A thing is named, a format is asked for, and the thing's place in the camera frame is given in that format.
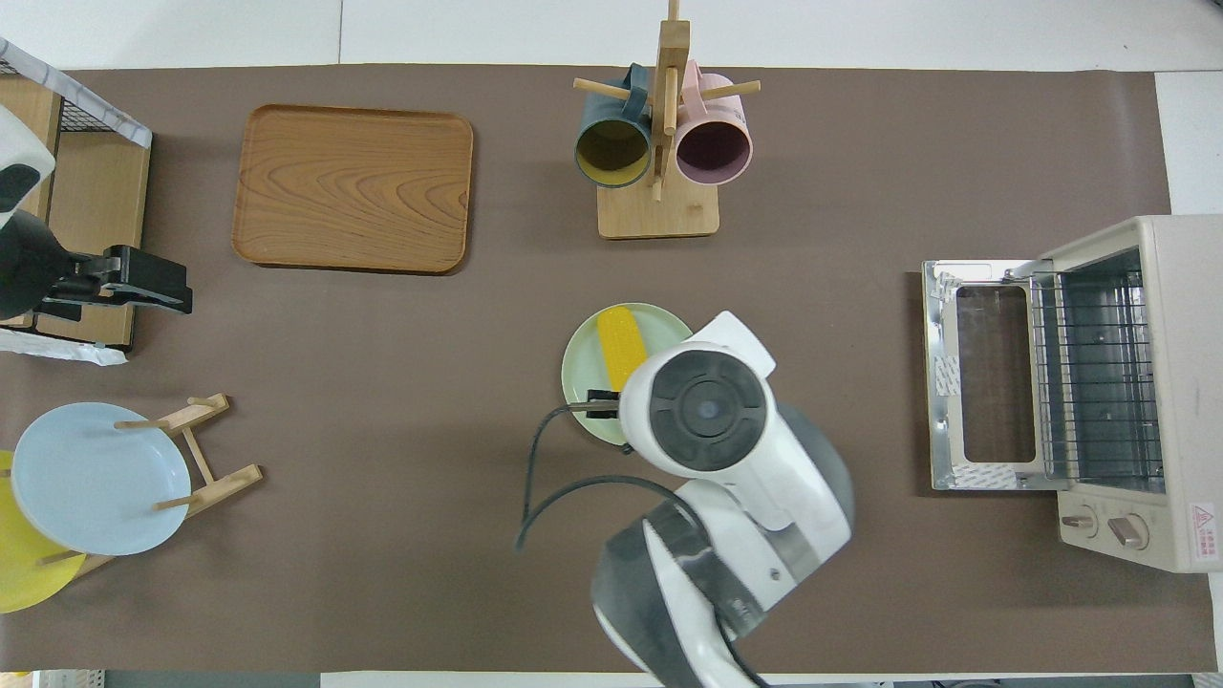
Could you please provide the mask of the wooden side shelf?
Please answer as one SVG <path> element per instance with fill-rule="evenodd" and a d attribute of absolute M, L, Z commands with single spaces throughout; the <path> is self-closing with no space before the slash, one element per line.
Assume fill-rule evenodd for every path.
<path fill-rule="evenodd" d="M 68 251 L 139 247 L 153 132 L 105 97 L 0 35 L 0 106 L 55 156 L 20 205 Z"/>

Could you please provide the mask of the yellow corn cob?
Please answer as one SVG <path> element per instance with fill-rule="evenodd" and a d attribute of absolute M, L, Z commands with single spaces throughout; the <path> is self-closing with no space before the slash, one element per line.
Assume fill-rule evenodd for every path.
<path fill-rule="evenodd" d="M 629 306 L 612 306 L 596 317 L 609 389 L 621 392 L 630 375 L 647 360 L 645 339 Z"/>

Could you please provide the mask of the brown table mat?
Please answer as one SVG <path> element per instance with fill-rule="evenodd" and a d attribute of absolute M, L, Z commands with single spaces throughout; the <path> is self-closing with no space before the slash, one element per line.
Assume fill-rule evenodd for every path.
<path fill-rule="evenodd" d="M 127 364 L 0 356 L 0 445 L 65 402 L 144 415 L 224 393 L 218 473 L 264 479 L 153 551 L 0 615 L 0 668 L 616 672 L 589 606 L 632 486 L 514 539 L 531 436 L 575 328 L 652 302 L 733 310 L 852 474 L 852 540 L 748 635 L 762 675 L 1192 672 L 1210 584 L 1063 545 L 1048 492 L 936 492 L 925 260 L 1031 258 L 1169 210 L 1156 78 L 747 70 L 756 152 L 709 238 L 607 241 L 572 147 L 577 75 L 362 65 L 95 71 L 157 134 L 144 246 L 188 317 L 139 309 Z M 242 134 L 272 103 L 455 112 L 475 134 L 468 251 L 444 277 L 262 269 L 231 246 Z"/>

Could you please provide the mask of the yellow plate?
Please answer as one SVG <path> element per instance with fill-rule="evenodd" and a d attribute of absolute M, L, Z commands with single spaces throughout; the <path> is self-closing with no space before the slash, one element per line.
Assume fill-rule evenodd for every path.
<path fill-rule="evenodd" d="M 40 604 L 75 580 L 84 554 L 39 532 L 13 497 L 9 470 L 12 452 L 0 448 L 0 613 L 17 613 Z"/>

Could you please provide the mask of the wooden mug rack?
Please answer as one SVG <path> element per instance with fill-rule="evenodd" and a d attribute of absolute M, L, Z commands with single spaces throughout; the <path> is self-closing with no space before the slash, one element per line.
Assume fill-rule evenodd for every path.
<path fill-rule="evenodd" d="M 718 188 L 722 185 L 692 183 L 678 170 L 678 97 L 685 66 L 691 57 L 691 24 L 680 16 L 680 0 L 667 1 L 667 17 L 660 21 L 656 42 L 656 65 L 646 67 L 649 75 L 648 104 L 654 112 L 649 166 L 634 185 L 607 188 L 594 183 L 597 227 L 603 240 L 700 238 L 719 229 Z M 621 79 L 576 78 L 572 86 L 585 97 L 587 93 L 602 93 L 625 99 L 629 92 L 615 86 Z M 729 86 L 704 90 L 702 97 L 739 95 L 742 101 L 744 97 L 753 95 L 761 87 L 759 81 L 731 81 Z"/>

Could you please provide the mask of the mint green plate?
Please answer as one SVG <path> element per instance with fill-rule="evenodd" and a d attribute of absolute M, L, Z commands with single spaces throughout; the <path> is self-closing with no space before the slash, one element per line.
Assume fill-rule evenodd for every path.
<path fill-rule="evenodd" d="M 654 356 L 659 349 L 681 343 L 692 335 L 691 328 L 670 310 L 646 302 L 625 302 L 624 308 L 634 314 L 638 335 L 646 353 Z M 607 374 L 607 360 L 597 331 L 598 314 L 593 314 L 576 328 L 563 356 L 560 380 L 567 402 L 585 402 L 589 389 L 612 389 Z M 612 445 L 626 444 L 619 419 L 593 419 L 585 411 L 575 414 L 576 422 L 596 439 Z"/>

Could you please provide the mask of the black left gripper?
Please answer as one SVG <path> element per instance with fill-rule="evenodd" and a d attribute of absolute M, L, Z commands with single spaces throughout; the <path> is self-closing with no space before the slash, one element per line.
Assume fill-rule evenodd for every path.
<path fill-rule="evenodd" d="M 13 213 L 0 227 L 0 319 L 33 312 L 79 321 L 86 306 L 190 314 L 193 290 L 180 263 L 127 244 L 102 254 L 67 251 L 35 215 Z"/>

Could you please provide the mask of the dark teal mug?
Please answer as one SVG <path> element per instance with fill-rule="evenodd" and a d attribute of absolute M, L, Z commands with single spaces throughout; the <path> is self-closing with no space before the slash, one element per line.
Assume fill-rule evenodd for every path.
<path fill-rule="evenodd" d="M 648 104 L 648 70 L 634 64 L 615 86 L 627 90 L 629 97 L 586 94 L 575 142 L 575 163 L 581 174 L 607 188 L 637 183 L 647 174 L 652 156 L 654 112 Z"/>

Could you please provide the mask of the wooden plate rack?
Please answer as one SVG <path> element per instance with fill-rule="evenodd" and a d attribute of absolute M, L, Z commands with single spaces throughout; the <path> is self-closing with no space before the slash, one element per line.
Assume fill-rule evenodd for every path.
<path fill-rule="evenodd" d="M 207 419 L 214 419 L 223 414 L 227 408 L 230 408 L 230 404 L 227 404 L 226 396 L 213 395 L 202 398 L 188 398 L 182 409 L 172 411 L 166 417 L 158 419 L 144 417 L 143 425 L 161 428 L 161 431 L 179 445 L 186 459 L 192 492 L 190 497 L 183 499 L 183 503 L 187 505 L 187 514 L 183 522 L 191 518 L 192 514 L 201 514 L 212 506 L 237 495 L 237 492 L 245 491 L 246 488 L 253 486 L 263 478 L 260 466 L 256 464 L 245 466 L 238 470 L 232 470 L 230 474 L 218 477 L 213 473 L 209 462 L 205 459 L 201 442 L 194 435 L 196 426 Z M 68 556 L 73 556 L 73 554 L 83 552 L 70 551 L 67 549 L 67 554 Z M 103 558 L 117 558 L 117 556 L 97 556 L 97 554 L 84 554 L 84 556 L 86 558 L 95 558 L 95 562 L 102 562 Z"/>

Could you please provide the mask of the pink mug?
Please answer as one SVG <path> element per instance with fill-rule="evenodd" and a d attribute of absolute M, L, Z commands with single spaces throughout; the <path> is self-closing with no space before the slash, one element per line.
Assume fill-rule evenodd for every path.
<path fill-rule="evenodd" d="M 690 57 L 678 97 L 678 170 L 698 185 L 725 185 L 744 174 L 753 142 L 741 97 L 704 99 L 704 90 L 729 86 L 725 75 L 704 73 Z"/>

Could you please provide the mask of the wooden serving tray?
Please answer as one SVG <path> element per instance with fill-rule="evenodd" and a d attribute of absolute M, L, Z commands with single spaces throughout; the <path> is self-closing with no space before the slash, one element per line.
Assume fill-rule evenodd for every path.
<path fill-rule="evenodd" d="M 249 112 L 231 244 L 272 269 L 442 275 L 468 247 L 475 131 L 453 112 Z"/>

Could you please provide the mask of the beige toaster oven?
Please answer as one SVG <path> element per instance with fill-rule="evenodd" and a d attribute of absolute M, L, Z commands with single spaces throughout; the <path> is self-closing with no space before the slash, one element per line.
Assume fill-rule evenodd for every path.
<path fill-rule="evenodd" d="M 1223 573 L 1223 214 L 1131 218 L 1044 252 L 1032 277 L 1121 269 L 1144 275 L 1166 492 L 1066 481 L 1059 518 L 1095 514 L 1098 532 L 1059 523 L 1059 536 L 1173 573 Z M 1148 523 L 1144 551 L 1106 525 L 1131 512 Z"/>

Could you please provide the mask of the toaster oven glass door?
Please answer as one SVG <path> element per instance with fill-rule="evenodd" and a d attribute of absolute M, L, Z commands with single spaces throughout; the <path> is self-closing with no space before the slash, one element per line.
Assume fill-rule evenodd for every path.
<path fill-rule="evenodd" d="M 1037 409 L 1032 260 L 921 269 L 932 486 L 1058 489 Z"/>

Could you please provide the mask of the light blue plate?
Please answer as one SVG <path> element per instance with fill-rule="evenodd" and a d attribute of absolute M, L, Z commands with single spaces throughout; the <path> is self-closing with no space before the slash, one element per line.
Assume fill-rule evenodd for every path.
<path fill-rule="evenodd" d="M 192 484 L 161 428 L 109 402 L 35 418 L 13 448 L 11 488 L 24 517 L 70 551 L 131 556 L 179 532 Z"/>

